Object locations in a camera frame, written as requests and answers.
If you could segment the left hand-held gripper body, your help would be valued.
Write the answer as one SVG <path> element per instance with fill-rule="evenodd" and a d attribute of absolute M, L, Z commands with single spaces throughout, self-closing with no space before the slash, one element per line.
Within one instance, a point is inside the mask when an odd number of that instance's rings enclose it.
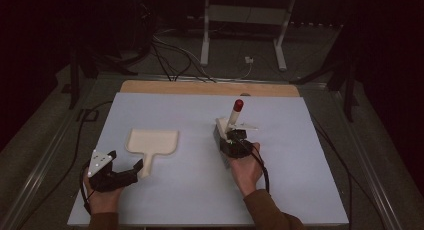
<path fill-rule="evenodd" d="M 110 192 L 138 181 L 133 167 L 123 172 L 113 171 L 113 160 L 108 153 L 94 150 L 89 161 L 87 176 L 91 187 L 98 192 Z"/>

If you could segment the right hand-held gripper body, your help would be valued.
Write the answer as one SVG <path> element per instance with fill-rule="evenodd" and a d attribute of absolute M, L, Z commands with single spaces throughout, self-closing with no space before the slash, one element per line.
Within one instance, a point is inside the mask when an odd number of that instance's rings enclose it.
<path fill-rule="evenodd" d="M 236 130 L 245 130 L 247 133 L 248 130 L 256 130 L 256 127 L 242 123 L 239 125 L 231 125 L 229 130 L 222 128 L 220 132 L 220 151 L 231 158 L 238 159 L 247 157 L 252 153 L 253 144 L 247 138 L 238 139 Z M 226 133 L 230 131 L 233 131 L 233 139 L 232 141 L 227 141 Z"/>

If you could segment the cream brush with red cap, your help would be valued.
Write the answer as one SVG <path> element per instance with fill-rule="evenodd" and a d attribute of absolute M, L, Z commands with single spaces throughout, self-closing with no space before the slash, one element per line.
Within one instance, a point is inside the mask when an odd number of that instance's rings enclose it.
<path fill-rule="evenodd" d="M 215 129 L 214 129 L 214 140 L 217 144 L 218 151 L 220 153 L 221 159 L 224 163 L 224 166 L 226 169 L 230 168 L 228 157 L 225 154 L 223 154 L 220 151 L 220 132 L 222 128 L 226 128 L 226 130 L 229 130 L 229 127 L 231 125 L 236 125 L 236 122 L 238 120 L 238 117 L 241 113 L 241 110 L 243 108 L 244 102 L 241 99 L 237 99 L 232 107 L 232 111 L 230 113 L 230 116 L 228 118 L 216 118 L 215 119 Z"/>

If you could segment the cream plastic dustpan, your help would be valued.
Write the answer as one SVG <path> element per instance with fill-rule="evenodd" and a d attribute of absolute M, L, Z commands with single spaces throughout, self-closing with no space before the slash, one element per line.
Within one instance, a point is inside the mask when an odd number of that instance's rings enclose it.
<path fill-rule="evenodd" d="M 143 155 L 143 168 L 140 178 L 151 174 L 153 159 L 156 155 L 168 156 L 175 152 L 179 139 L 176 130 L 143 130 L 132 129 L 125 144 L 126 150 L 133 154 Z"/>

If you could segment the person's left hand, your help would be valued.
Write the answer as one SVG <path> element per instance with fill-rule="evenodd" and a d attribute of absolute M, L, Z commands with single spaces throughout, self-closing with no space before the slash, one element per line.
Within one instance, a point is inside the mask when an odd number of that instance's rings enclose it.
<path fill-rule="evenodd" d="M 87 190 L 88 203 L 92 214 L 118 212 L 123 188 L 110 192 L 98 192 L 91 187 L 87 176 L 84 177 L 83 182 Z"/>

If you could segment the person's right hand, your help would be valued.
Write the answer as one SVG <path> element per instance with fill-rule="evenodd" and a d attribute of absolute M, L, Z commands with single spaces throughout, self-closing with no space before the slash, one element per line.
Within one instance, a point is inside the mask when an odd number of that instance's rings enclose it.
<path fill-rule="evenodd" d="M 260 144 L 253 144 L 252 153 L 244 158 L 229 158 L 233 179 L 243 197 L 257 190 L 256 184 L 262 176 L 262 162 L 259 158 Z"/>

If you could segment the white table cover sheet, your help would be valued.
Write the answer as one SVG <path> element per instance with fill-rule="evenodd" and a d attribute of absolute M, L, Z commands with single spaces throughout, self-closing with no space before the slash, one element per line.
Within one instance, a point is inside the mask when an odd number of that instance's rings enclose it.
<path fill-rule="evenodd" d="M 148 177 L 124 190 L 120 222 L 127 226 L 249 226 L 251 217 L 213 133 L 228 117 L 232 96 L 119 93 L 115 96 L 97 150 L 116 151 L 122 171 L 139 155 L 127 151 L 133 129 L 176 130 L 177 148 L 157 156 Z M 348 221 L 332 173 L 300 97 L 244 100 L 240 122 L 252 125 L 251 142 L 269 173 L 267 185 L 277 206 L 306 225 Z"/>

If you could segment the black tripod stand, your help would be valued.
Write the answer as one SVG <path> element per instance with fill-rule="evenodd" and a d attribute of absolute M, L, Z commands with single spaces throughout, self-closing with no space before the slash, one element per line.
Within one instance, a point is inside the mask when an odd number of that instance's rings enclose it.
<path fill-rule="evenodd" d="M 112 70 L 127 76 L 135 76 L 135 72 L 131 72 L 114 62 L 110 58 L 97 53 L 91 47 L 84 45 L 73 45 L 70 47 L 70 83 L 63 90 L 71 96 L 69 108 L 74 109 L 80 98 L 80 77 L 79 72 L 82 71 L 86 78 L 96 78 L 99 71 L 95 61 L 105 64 Z"/>
<path fill-rule="evenodd" d="M 352 26 L 345 24 L 341 28 L 322 66 L 300 79 L 291 80 L 290 83 L 304 85 L 320 76 L 332 73 L 326 83 L 326 87 L 329 91 L 339 91 L 344 88 L 343 112 L 346 118 L 352 122 L 353 92 L 359 48 L 357 33 Z"/>

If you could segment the white metal stand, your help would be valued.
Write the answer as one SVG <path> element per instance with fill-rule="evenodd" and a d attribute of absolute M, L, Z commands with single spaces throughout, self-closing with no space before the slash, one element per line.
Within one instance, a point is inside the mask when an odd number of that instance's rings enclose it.
<path fill-rule="evenodd" d="M 273 47 L 280 71 L 287 70 L 287 64 L 283 53 L 283 40 L 288 29 L 292 11 L 296 0 L 289 0 L 285 8 L 263 8 L 211 4 L 210 0 L 204 0 L 204 25 L 203 39 L 200 54 L 200 64 L 207 66 L 210 49 L 210 23 L 249 23 L 264 25 L 279 25 L 280 33 L 273 39 Z"/>

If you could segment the dark equipment rack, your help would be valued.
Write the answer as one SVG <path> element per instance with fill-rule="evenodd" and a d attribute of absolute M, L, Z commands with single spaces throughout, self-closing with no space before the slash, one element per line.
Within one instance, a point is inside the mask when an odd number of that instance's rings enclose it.
<path fill-rule="evenodd" d="M 109 5 L 117 48 L 147 54 L 156 27 L 154 0 L 109 0 Z"/>

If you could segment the metal floor rail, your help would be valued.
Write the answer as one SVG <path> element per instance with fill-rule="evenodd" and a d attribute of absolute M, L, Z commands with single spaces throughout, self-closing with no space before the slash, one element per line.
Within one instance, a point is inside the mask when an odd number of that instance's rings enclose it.
<path fill-rule="evenodd" d="M 340 116 L 341 122 L 347 131 L 347 135 L 353 142 L 354 152 L 357 155 L 358 162 L 361 165 L 362 172 L 367 180 L 383 226 L 386 230 L 404 230 L 398 216 L 393 210 L 392 204 L 389 201 L 388 195 L 386 194 L 386 191 L 372 165 L 366 149 L 360 141 L 357 131 L 344 114 L 342 95 L 339 92 L 331 92 L 330 96 L 337 108 L 338 115 Z"/>
<path fill-rule="evenodd" d="M 0 230 L 16 230 L 33 201 L 68 128 L 76 119 L 95 81 L 81 82 L 73 108 L 56 89 L 0 152 Z"/>

